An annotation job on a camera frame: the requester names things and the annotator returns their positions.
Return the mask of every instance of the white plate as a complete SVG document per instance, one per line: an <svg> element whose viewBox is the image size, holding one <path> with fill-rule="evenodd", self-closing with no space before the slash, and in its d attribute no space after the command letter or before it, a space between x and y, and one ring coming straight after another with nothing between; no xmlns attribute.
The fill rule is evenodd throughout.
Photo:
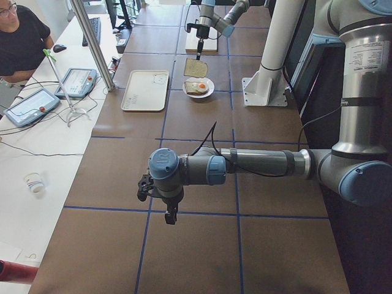
<svg viewBox="0 0 392 294"><path fill-rule="evenodd" d="M215 85L214 85L213 81L211 81L209 78L188 78L186 81L196 81L196 82L199 81L199 82L202 82L202 83L206 83L208 85L208 88L209 88L208 92L206 94L204 94L204 95L189 95L189 94L186 94L185 83L183 83L183 91L189 97L196 98L196 99L198 99L198 98L205 98L205 97L208 97L209 95L211 95L214 92Z"/></svg>

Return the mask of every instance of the red object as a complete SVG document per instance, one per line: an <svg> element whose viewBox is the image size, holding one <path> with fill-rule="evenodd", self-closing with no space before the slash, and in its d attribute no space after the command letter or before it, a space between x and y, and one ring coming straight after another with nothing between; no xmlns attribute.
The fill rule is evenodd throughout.
<svg viewBox="0 0 392 294"><path fill-rule="evenodd" d="M0 282L31 284L36 277L38 268L0 260Z"/></svg>

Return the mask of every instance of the blue joint cap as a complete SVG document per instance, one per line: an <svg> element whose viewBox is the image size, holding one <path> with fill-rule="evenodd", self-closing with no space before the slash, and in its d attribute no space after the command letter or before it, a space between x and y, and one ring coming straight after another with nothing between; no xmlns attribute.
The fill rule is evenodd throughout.
<svg viewBox="0 0 392 294"><path fill-rule="evenodd" d="M226 160L223 156L213 155L209 158L207 171L209 185L221 185L226 181Z"/></svg>
<svg viewBox="0 0 392 294"><path fill-rule="evenodd" d="M359 206L374 206L392 198L392 166L382 161L357 165L341 179L339 193Z"/></svg>
<svg viewBox="0 0 392 294"><path fill-rule="evenodd" d="M167 179L178 168L178 155L168 148L155 150L148 161L149 173L154 179Z"/></svg>
<svg viewBox="0 0 392 294"><path fill-rule="evenodd" d="M312 35L312 43L314 45L335 44L336 46L344 46L344 43L338 36L328 36L314 34Z"/></svg>
<svg viewBox="0 0 392 294"><path fill-rule="evenodd" d="M222 35L225 36L226 38L229 38L234 31L234 26L232 24L228 25L222 32Z"/></svg>
<svg viewBox="0 0 392 294"><path fill-rule="evenodd" d="M368 11L378 15L392 15L392 0L360 0Z"/></svg>
<svg viewBox="0 0 392 294"><path fill-rule="evenodd" d="M202 5L215 6L215 0L203 0Z"/></svg>

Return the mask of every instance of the metal pole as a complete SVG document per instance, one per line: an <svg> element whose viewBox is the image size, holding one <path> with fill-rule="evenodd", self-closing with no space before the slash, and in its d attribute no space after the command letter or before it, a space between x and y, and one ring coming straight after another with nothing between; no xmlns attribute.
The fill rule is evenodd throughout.
<svg viewBox="0 0 392 294"><path fill-rule="evenodd" d="M69 97L69 95L68 95L68 92L67 92L66 87L64 86L64 84L63 84L62 81L61 81L61 76L60 76L59 72L57 71L57 68L56 68L56 66L55 66L55 64L54 64L54 62L53 62L53 60L52 60L52 57L51 57L50 55L47 55L47 58L48 58L48 60L49 60L49 63L50 63L51 68L52 68L53 71L55 72L55 75L56 75L56 77L57 77L57 80L59 81L60 88L62 89L62 91L63 91L63 93L64 93L64 96L65 96L66 99L67 99L67 102L68 102L68 104L69 104L69 108L71 108L71 111L72 111L72 112L75 112L74 104L72 103L72 101L71 101L71 99L70 99L70 97Z"/></svg>
<svg viewBox="0 0 392 294"><path fill-rule="evenodd" d="M112 91L115 88L115 84L107 65L105 63L105 58L102 54L102 51L99 48L98 41L92 31L91 24L88 20L87 13L85 11L85 6L83 5L81 0L70 0L73 11L75 12L75 16L79 22L81 30L83 34L86 36L86 40L88 42L88 47L90 48L92 57L94 58L96 65L98 67L98 71L100 72L101 77L104 79L106 88L108 91Z"/></svg>

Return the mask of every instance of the white desk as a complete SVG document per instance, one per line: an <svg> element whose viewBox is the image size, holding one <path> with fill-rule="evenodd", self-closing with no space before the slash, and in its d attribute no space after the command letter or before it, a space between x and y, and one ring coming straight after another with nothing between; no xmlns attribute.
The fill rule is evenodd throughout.
<svg viewBox="0 0 392 294"><path fill-rule="evenodd" d="M101 17L102 30L100 47L109 64L111 57L118 57L116 39L111 33L108 15ZM88 47L81 46L83 33L74 18L57 43L67 46L67 50L54 53L56 67L64 75L70 67L97 69ZM37 81L55 81L56 77L47 59L44 59L33 78ZM43 84L51 92L57 85ZM20 93L26 97L37 90L39 85L27 86ZM84 153L103 102L106 97L103 80L99 80L90 96L77 104L78 108L91 110L71 123L71 127L55 116L48 114L42 122L26 131L4 135L18 129L3 131L15 126L6 118L0 120L0 136L3 142L39 154L80 154ZM68 107L61 101L55 112ZM68 110L60 115L65 119ZM39 266L47 248L53 229L58 220L64 201L74 180L81 156L32 156L26 152L0 144L0 259L25 265ZM45 191L33 194L27 188L23 177L30 172L38 172L45 184ZM0 282L0 294L27 293L29 285Z"/></svg>

